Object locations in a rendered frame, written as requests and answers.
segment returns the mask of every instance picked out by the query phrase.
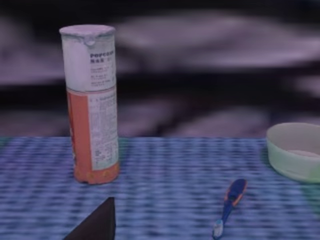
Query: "black triangular object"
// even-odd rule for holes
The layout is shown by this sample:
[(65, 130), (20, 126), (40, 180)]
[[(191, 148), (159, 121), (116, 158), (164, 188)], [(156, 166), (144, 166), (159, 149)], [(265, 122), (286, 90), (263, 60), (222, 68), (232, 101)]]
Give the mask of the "black triangular object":
[(109, 197), (63, 240), (114, 240), (115, 198)]

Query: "orange and white canister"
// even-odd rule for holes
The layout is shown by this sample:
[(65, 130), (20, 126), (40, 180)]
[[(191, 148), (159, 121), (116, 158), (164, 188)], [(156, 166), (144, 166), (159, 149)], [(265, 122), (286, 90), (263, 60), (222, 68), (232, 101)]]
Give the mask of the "orange and white canister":
[(115, 29), (73, 25), (59, 30), (74, 177), (103, 184), (119, 174)]

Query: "table surface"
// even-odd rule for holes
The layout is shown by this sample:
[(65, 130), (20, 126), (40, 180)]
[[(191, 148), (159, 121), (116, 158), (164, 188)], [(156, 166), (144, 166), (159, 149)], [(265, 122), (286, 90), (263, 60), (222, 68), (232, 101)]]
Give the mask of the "table surface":
[(276, 173), (264, 139), (131, 138), (112, 183), (73, 178), (67, 137), (0, 138), (0, 239), (61, 240), (115, 197), (117, 240), (209, 240), (237, 178), (225, 240), (319, 240), (320, 186)]

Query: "toothbrush handle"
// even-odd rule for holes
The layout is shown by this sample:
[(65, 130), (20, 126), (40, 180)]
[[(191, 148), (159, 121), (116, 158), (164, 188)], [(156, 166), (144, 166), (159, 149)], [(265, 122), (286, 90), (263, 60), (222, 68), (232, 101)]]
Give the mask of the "toothbrush handle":
[(233, 203), (230, 200), (224, 202), (223, 212), (222, 212), (222, 221), (225, 224), (231, 211), (234, 209)]

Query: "blue toothbrush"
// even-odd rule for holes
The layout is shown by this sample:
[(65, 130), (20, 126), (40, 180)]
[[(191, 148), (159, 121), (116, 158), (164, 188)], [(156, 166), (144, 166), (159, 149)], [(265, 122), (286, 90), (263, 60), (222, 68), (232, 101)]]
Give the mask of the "blue toothbrush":
[(241, 200), (244, 192), (247, 188), (247, 180), (238, 179), (235, 180), (231, 186), (228, 188), (223, 204), (222, 218), (217, 220), (213, 226), (212, 238), (213, 240), (219, 240), (223, 236), (224, 226), (226, 221), (235, 208), (238, 202)]

